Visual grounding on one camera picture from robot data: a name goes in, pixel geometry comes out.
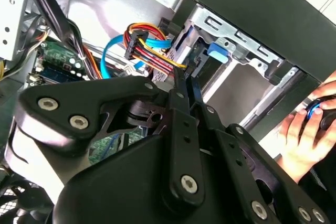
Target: cable connector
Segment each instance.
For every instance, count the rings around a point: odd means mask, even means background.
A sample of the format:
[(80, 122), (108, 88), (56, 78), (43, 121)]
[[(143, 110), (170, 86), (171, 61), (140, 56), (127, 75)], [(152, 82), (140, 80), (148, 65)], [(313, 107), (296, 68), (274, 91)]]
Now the cable connector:
[(146, 31), (134, 31), (131, 34), (131, 41), (128, 44), (128, 47), (126, 49), (125, 58), (130, 60), (132, 59), (132, 54), (134, 53), (135, 46), (139, 39), (143, 39), (143, 41), (146, 41), (148, 39), (149, 33)]

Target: black cable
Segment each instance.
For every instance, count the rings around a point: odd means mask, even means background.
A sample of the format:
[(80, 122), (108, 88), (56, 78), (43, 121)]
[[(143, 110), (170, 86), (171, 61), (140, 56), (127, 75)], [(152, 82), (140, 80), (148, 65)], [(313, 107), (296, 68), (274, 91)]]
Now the black cable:
[(48, 14), (48, 18), (50, 18), (51, 22), (53, 23), (56, 30), (56, 35), (61, 41), (66, 40), (72, 33), (72, 30), (70, 29), (67, 18), (64, 15), (62, 9), (59, 7), (57, 1), (39, 0), (39, 2)]
[(25, 33), (25, 39), (23, 41), (23, 44), (21, 46), (21, 51), (24, 50), (25, 48), (29, 47), (29, 44), (32, 42), (34, 38), (36, 38), (36, 31), (38, 28), (38, 22), (40, 20), (41, 16), (35, 17), (31, 25), (29, 26), (28, 30)]
[(79, 55), (88, 77), (90, 79), (98, 79), (98, 74), (83, 50), (82, 38), (77, 25), (72, 20), (67, 19), (56, 0), (34, 0), (34, 2), (47, 25), (61, 42)]

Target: yellow cable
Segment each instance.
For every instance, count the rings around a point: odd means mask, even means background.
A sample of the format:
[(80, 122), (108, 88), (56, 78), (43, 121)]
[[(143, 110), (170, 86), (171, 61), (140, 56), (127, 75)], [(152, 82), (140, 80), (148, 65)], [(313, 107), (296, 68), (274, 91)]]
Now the yellow cable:
[(134, 25), (132, 25), (130, 27), (130, 31), (133, 31), (134, 30), (134, 26), (150, 26), (150, 27), (153, 27), (155, 30), (158, 30), (158, 32), (165, 38), (165, 34), (156, 26), (154, 26), (153, 24), (150, 24), (150, 23), (135, 23)]
[(0, 61), (0, 80), (2, 79), (2, 77), (4, 76), (4, 72), (5, 72), (5, 65), (3, 61)]
[(164, 61), (166, 61), (166, 62), (168, 62), (168, 63), (170, 63), (170, 64), (172, 64), (176, 67), (179, 67), (179, 68), (186, 68), (187, 67), (186, 65), (178, 64), (175, 61), (170, 60), (167, 57), (164, 57), (163, 55), (159, 54), (158, 52), (155, 52), (152, 48), (150, 48), (149, 46), (146, 45), (146, 43), (145, 43), (145, 41), (143, 41), (143, 39), (139, 39), (139, 41), (149, 52), (158, 56), (160, 59), (163, 59)]
[(157, 71), (159, 71), (159, 72), (165, 74), (166, 76), (168, 76), (168, 74), (167, 74), (165, 71), (163, 71), (162, 69), (156, 67), (155, 65), (151, 64), (150, 62), (144, 61), (143, 59), (141, 59), (140, 57), (138, 57), (138, 56), (136, 56), (136, 55), (133, 55), (133, 57), (134, 57), (134, 59), (137, 59), (137, 60), (139, 60), (139, 61), (142, 61), (142, 62), (145, 63), (146, 65), (148, 65), (148, 66), (150, 66), (150, 67), (156, 69)]

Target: black panel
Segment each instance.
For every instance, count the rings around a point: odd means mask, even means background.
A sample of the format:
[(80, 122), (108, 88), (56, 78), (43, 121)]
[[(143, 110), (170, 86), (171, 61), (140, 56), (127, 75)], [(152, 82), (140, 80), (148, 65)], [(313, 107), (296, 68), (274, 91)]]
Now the black panel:
[(317, 80), (335, 71), (336, 26), (305, 0), (197, 1)]
[(274, 107), (267, 110), (268, 113), (265, 116), (260, 116), (261, 120), (253, 127), (250, 134), (257, 141), (263, 139), (318, 86), (317, 80), (307, 74), (304, 75), (289, 88), (286, 95)]

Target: finger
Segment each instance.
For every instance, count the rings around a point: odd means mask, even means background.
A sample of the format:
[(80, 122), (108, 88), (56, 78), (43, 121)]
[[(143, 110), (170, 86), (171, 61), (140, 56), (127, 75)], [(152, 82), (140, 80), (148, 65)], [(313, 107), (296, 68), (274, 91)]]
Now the finger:
[(336, 94), (336, 81), (327, 83), (326, 85), (317, 88), (309, 97), (316, 99), (332, 94)]
[(279, 133), (278, 133), (278, 138), (279, 138), (279, 141), (282, 143), (282, 146), (287, 144), (287, 133), (288, 133), (289, 126), (290, 126), (291, 122), (293, 121), (293, 119), (294, 119), (294, 115), (287, 116), (283, 120), (283, 122), (280, 126), (280, 130), (279, 130)]
[(336, 143), (336, 120), (333, 121), (324, 137), (317, 143), (314, 153), (319, 160), (325, 158)]
[(324, 110), (336, 109), (336, 99), (321, 102), (320, 107), (323, 108)]
[(299, 148), (302, 153), (307, 153), (313, 149), (314, 140), (317, 136), (317, 132), (319, 131), (322, 116), (323, 110), (320, 108), (315, 109), (311, 118), (304, 127), (299, 143)]
[(305, 120), (306, 115), (306, 110), (300, 110), (290, 124), (287, 133), (287, 147), (289, 149), (293, 149), (298, 146), (300, 130), (302, 128), (302, 124)]
[(329, 76), (328, 79), (323, 84), (326, 84), (332, 81), (336, 81), (336, 71), (332, 73), (331, 76)]

